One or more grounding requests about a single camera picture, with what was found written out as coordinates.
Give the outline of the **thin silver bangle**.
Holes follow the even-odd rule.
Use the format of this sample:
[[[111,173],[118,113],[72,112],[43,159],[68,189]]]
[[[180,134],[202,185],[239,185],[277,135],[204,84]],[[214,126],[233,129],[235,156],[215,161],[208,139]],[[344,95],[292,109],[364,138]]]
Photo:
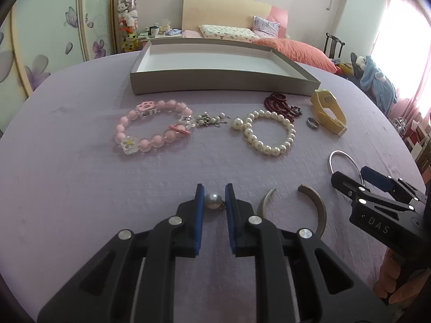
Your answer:
[[[353,178],[353,173],[356,173],[356,180],[360,183],[364,182],[358,164],[351,155],[343,150],[337,149],[330,152],[327,159],[327,166],[330,174],[334,174],[336,171],[341,171],[345,174],[350,174],[351,178]]]

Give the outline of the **grey cuff bangle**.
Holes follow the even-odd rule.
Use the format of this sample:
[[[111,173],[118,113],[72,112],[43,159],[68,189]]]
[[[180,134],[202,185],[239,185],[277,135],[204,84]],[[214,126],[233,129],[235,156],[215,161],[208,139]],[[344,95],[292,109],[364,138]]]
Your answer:
[[[267,205],[269,203],[270,198],[272,197],[272,195],[274,194],[274,192],[276,190],[277,190],[276,188],[270,189],[265,194],[265,196],[261,199],[261,201],[259,202],[259,205],[257,207],[257,214],[261,218],[266,217]],[[314,232],[314,234],[318,238],[321,238],[324,234],[325,229],[326,229],[326,222],[327,222],[325,203],[321,199],[320,195],[315,191],[315,189],[313,189],[312,187],[309,187],[306,184],[301,184],[297,188],[297,191],[302,193],[303,195],[306,195],[313,202],[313,205],[316,208],[317,216],[318,216],[318,224],[317,224],[317,228],[316,228],[316,231]]]

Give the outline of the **yellow wrist watch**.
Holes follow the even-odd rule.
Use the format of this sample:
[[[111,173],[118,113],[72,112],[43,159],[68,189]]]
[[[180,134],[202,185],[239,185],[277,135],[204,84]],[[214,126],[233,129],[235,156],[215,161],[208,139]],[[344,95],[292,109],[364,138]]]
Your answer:
[[[328,90],[315,90],[311,104],[316,121],[330,133],[342,136],[347,131],[347,119],[336,97]]]

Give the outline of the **pearl earring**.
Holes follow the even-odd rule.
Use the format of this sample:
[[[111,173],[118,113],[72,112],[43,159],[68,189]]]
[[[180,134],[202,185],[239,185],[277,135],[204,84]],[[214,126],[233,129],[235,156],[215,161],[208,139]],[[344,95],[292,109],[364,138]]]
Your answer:
[[[204,204],[210,210],[223,210],[225,202],[220,194],[211,192],[204,197]]]

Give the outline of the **small pearl charm cluster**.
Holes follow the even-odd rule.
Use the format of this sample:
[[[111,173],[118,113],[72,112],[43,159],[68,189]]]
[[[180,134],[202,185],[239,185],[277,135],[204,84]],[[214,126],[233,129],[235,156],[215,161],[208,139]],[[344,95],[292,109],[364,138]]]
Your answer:
[[[227,119],[230,119],[230,116],[226,115],[223,112],[220,112],[216,116],[211,116],[207,112],[200,114],[196,118],[196,126],[198,128],[215,126],[220,127],[222,124],[227,123]]]

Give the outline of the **blue garment pile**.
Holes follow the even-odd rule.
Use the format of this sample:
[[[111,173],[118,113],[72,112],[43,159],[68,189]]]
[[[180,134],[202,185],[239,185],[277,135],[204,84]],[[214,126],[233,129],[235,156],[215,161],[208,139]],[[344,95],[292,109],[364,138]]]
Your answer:
[[[369,55],[363,57],[352,52],[351,65],[353,74],[349,75],[349,80],[387,117],[397,103],[397,94],[392,82]]]

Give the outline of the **dark wooden chair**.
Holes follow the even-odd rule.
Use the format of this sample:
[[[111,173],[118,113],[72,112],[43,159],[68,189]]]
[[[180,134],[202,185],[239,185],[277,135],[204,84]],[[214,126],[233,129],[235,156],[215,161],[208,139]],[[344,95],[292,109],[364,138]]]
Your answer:
[[[326,40],[324,43],[324,54],[330,59],[341,57],[345,42],[341,41],[336,36],[326,33]]]

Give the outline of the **lilac patterned small pillow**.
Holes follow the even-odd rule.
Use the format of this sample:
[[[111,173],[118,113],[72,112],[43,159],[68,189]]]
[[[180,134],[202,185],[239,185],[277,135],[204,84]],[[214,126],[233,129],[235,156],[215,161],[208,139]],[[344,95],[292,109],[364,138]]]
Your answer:
[[[278,38],[280,23],[266,20],[262,17],[254,16],[252,32],[260,38]]]

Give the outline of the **floral white pillow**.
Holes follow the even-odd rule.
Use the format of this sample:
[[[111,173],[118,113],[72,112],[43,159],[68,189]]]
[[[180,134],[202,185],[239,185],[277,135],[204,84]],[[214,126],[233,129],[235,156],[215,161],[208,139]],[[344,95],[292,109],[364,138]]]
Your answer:
[[[201,25],[199,30],[205,39],[220,39],[253,43],[259,37],[247,28],[231,26]]]

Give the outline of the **grey cardboard tray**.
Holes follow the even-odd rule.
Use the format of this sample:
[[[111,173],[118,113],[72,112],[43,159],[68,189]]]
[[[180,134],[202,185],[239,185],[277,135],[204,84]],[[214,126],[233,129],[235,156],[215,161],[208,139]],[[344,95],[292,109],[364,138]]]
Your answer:
[[[218,39],[154,39],[130,72],[136,95],[244,90],[311,96],[316,77],[272,47]]]

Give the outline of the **cream headboard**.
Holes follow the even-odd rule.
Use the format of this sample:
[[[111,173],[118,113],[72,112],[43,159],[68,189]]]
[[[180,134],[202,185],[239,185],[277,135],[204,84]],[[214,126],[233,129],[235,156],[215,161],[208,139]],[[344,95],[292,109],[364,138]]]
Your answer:
[[[181,28],[198,32],[201,25],[252,29],[253,17],[266,19],[272,7],[256,0],[183,0]]]

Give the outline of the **sliding wardrobe with flowers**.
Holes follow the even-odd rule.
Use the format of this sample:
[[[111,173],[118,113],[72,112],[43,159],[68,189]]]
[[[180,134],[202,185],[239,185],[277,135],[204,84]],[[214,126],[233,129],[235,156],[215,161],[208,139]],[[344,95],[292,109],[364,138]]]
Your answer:
[[[1,130],[53,73],[116,52],[113,0],[16,0],[1,24]]]

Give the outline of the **clear tube of plush toys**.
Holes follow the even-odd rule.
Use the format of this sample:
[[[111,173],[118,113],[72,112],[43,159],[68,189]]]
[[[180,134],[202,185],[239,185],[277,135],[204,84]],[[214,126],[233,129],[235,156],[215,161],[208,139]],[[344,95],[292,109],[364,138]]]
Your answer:
[[[118,42],[121,52],[139,47],[137,0],[117,0]]]

